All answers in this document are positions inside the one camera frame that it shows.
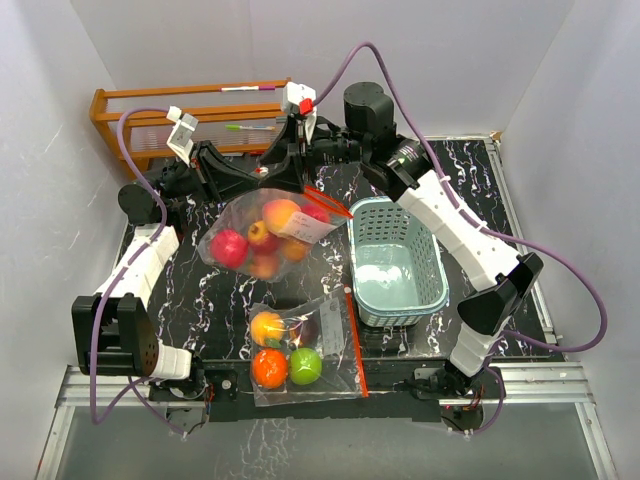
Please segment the yellow orange peach toy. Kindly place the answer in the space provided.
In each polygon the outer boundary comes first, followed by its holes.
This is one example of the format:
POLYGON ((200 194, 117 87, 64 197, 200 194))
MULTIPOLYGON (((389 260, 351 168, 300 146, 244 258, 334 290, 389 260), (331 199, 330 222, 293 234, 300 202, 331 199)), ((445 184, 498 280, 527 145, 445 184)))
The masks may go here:
POLYGON ((290 217, 300 211, 300 206, 289 199, 276 199, 267 202, 262 208, 262 219, 267 228, 276 236, 284 235, 283 229, 290 217))

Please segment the pink peach toy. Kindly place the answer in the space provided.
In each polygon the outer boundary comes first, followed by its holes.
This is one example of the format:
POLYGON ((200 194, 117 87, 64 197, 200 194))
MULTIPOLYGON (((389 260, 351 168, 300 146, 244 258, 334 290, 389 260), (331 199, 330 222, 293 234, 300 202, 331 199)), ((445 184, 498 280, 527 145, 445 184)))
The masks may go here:
POLYGON ((324 208, 316 204, 307 204, 301 207, 301 212, 319 222, 330 224, 330 213, 324 208))

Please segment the bright red apple toy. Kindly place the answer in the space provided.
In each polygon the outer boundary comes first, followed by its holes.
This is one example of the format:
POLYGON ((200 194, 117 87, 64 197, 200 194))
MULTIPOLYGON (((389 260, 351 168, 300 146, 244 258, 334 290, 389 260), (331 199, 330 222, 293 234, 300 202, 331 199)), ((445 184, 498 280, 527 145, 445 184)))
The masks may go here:
POLYGON ((237 231, 226 229, 214 235, 209 251, 217 263, 230 269, 237 269, 247 258, 249 243, 237 231))

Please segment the small orange peach toy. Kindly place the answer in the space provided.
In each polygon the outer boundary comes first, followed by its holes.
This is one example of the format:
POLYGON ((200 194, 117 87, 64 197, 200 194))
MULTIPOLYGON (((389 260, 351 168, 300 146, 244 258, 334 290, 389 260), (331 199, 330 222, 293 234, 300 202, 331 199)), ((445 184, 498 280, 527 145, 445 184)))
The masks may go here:
POLYGON ((297 263, 308 255, 311 248, 309 243, 290 237, 282 241, 280 253, 286 261, 297 263))

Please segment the yellow lemon toy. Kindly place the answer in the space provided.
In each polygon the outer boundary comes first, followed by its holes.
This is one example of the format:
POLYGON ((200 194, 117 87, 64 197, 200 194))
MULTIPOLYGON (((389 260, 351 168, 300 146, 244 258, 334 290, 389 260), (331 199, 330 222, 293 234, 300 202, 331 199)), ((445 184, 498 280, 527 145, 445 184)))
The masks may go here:
POLYGON ((279 348, 286 332, 284 321, 274 312, 259 312, 250 323, 251 338, 261 347, 279 348))

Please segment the light blue plastic basket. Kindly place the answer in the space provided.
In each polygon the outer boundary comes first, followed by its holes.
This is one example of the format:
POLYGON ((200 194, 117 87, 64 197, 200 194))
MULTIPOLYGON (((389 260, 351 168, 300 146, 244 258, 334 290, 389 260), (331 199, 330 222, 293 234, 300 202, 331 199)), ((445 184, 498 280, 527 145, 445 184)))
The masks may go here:
POLYGON ((384 196, 356 202, 351 215, 352 283, 365 325, 408 327, 447 305, 440 248, 427 227, 384 196))

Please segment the clear zip bag orange zipper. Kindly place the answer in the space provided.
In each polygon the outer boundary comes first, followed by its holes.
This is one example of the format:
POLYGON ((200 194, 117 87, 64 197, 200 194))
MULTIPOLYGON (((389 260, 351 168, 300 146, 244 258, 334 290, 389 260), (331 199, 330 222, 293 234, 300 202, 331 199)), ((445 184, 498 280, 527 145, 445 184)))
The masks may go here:
POLYGON ((350 288, 289 310, 255 304, 249 335, 256 406, 369 396, 350 288))

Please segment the orange persimmon toy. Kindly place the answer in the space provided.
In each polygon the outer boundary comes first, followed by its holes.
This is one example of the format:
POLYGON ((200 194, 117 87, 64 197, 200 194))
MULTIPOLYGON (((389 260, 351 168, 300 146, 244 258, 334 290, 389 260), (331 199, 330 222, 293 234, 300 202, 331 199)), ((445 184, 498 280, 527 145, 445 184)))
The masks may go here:
POLYGON ((261 350, 252 360, 251 371, 257 385, 265 389, 283 386, 288 376, 287 357, 279 350, 261 350))

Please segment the green apple toy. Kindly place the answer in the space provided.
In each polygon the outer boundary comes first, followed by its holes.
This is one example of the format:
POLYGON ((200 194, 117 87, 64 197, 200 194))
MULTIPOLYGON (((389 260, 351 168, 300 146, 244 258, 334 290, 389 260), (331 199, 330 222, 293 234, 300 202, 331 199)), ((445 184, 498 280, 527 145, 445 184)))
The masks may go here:
POLYGON ((291 353, 289 377, 296 385, 309 385, 318 380, 323 368, 319 353, 310 348, 299 348, 291 353))

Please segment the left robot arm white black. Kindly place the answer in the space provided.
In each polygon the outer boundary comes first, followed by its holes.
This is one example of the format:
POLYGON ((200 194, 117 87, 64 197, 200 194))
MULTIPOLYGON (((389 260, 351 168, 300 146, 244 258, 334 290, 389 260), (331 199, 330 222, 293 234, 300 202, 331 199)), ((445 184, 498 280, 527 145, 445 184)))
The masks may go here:
POLYGON ((71 307, 79 368, 92 384, 100 376, 130 376, 170 381, 186 399, 204 392, 207 376, 194 366, 193 353, 158 340, 148 314, 154 286, 180 245, 183 221, 170 204, 197 194, 230 200, 256 183, 202 141, 189 161, 150 171, 121 189, 120 206, 135 224, 133 239, 110 276, 71 307))

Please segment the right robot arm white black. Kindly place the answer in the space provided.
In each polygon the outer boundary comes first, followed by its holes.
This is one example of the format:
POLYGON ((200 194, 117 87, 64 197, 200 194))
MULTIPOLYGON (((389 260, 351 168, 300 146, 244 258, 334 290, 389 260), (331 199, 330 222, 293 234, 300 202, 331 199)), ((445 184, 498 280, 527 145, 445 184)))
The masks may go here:
POLYGON ((457 306, 461 330, 443 373, 447 388, 466 397, 482 382, 481 370, 507 319, 519 308, 541 273, 534 253, 520 254, 451 191, 436 154, 418 138, 398 134, 399 102, 375 82, 357 82, 343 94, 344 127, 317 113, 314 89, 287 82, 282 132, 261 157, 263 188, 301 193, 318 166, 357 162, 367 181, 424 225, 462 267, 473 293, 457 306))

